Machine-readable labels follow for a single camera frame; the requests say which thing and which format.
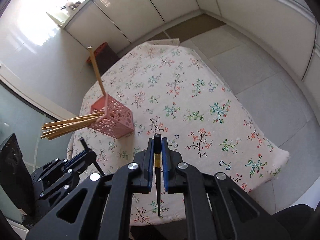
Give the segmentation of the black chopstick gold band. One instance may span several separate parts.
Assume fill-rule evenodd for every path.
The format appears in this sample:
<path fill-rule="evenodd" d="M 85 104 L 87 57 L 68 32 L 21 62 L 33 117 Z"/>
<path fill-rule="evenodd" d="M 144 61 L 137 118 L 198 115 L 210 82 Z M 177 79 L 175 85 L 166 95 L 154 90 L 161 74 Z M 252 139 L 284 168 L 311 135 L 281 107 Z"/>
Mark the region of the black chopstick gold band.
<path fill-rule="evenodd" d="M 161 134 L 155 134 L 153 137 L 153 155 L 155 163 L 155 179 L 156 179 L 156 194 L 157 194 L 157 212 L 161 216 Z"/>
<path fill-rule="evenodd" d="M 84 138 L 80 138 L 80 142 L 84 148 L 84 150 L 80 153 L 80 159 L 81 162 L 83 162 L 86 165 L 86 168 L 88 168 L 90 165 L 94 165 L 97 171 L 104 176 L 104 172 L 102 168 L 97 163 L 97 155 L 96 153 L 88 147 L 87 143 L 85 142 Z"/>

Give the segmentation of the white kitchen cabinets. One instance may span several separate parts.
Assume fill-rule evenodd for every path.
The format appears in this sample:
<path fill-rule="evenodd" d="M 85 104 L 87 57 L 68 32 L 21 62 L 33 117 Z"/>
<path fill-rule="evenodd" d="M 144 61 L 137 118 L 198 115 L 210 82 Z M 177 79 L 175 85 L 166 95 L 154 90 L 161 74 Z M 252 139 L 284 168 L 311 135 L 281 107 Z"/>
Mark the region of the white kitchen cabinets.
<path fill-rule="evenodd" d="M 306 0 L 85 0 L 63 28 L 84 46 L 107 41 L 118 53 L 201 13 L 253 39 L 319 96 L 319 24 Z"/>

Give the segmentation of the pink perforated utensil holder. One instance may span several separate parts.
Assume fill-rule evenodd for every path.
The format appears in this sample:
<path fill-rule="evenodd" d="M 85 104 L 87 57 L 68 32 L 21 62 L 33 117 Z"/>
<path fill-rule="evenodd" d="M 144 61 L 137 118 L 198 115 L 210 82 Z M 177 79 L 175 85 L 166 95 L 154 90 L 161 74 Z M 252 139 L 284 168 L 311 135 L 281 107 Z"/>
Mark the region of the pink perforated utensil holder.
<path fill-rule="evenodd" d="M 91 124 L 90 128 L 119 139 L 135 130 L 132 111 L 107 94 L 91 106 L 91 113 L 102 112 L 103 118 Z"/>

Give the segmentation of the floral tablecloth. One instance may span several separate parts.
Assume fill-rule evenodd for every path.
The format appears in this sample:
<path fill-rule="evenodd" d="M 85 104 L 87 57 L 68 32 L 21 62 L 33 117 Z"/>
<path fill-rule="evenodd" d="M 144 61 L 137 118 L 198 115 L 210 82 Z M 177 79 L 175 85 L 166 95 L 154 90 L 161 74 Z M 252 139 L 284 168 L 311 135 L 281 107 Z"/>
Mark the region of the floral tablecloth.
<path fill-rule="evenodd" d="M 131 109 L 135 130 L 120 139 L 90 128 L 78 130 L 67 153 L 80 153 L 84 138 L 106 174 L 130 163 L 156 133 L 185 162 L 206 174 L 224 172 L 246 192 L 270 181 L 289 159 L 199 55 L 178 40 L 136 46 L 102 81 L 85 94 L 80 113 L 88 114 L 105 89 Z"/>

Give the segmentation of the red rimmed trash bin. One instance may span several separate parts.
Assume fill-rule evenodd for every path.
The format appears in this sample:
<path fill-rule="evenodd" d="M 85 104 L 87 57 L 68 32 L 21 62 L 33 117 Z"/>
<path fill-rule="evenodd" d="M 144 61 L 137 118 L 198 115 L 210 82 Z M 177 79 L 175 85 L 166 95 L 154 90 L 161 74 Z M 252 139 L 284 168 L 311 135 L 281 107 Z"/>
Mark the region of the red rimmed trash bin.
<path fill-rule="evenodd" d="M 107 72 L 116 62 L 120 60 L 118 55 L 111 49 L 107 42 L 101 44 L 95 51 L 94 56 L 98 65 L 100 75 Z"/>

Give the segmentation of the black trousers leg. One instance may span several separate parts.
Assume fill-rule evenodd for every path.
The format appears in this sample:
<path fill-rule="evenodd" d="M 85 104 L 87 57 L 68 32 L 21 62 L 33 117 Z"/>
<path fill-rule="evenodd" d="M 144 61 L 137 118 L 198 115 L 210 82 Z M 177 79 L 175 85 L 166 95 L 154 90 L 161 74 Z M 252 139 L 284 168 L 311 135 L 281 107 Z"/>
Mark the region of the black trousers leg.
<path fill-rule="evenodd" d="M 298 204 L 283 209 L 273 214 L 272 217 L 287 230 L 291 239 L 300 239 L 300 234 L 313 212 L 314 209 L 310 206 Z"/>

